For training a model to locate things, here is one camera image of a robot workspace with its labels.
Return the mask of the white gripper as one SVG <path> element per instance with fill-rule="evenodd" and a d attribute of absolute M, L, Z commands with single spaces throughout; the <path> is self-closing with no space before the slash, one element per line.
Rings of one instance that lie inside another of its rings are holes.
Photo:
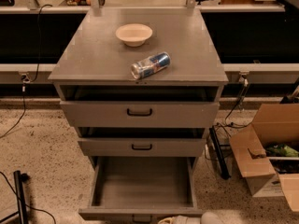
<path fill-rule="evenodd" d="M 157 224 L 201 224 L 201 218 L 186 216 L 166 217 L 159 220 Z"/>

